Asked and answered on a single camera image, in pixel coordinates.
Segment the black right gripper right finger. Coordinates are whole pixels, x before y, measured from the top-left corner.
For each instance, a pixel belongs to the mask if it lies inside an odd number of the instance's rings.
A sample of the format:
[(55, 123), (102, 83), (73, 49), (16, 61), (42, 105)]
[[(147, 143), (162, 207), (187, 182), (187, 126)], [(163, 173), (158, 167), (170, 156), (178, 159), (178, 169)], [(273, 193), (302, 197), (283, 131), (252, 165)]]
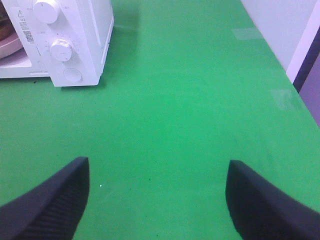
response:
[(267, 181), (240, 160), (228, 165), (225, 200), (244, 240), (318, 240), (320, 214)]

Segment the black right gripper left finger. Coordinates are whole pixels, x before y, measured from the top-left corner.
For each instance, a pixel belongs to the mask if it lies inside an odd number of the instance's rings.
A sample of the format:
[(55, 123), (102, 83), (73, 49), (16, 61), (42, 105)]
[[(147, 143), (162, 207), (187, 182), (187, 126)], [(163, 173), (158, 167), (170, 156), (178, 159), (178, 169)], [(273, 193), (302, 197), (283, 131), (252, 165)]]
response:
[(77, 157), (0, 208), (2, 240), (71, 240), (90, 192), (90, 165)]

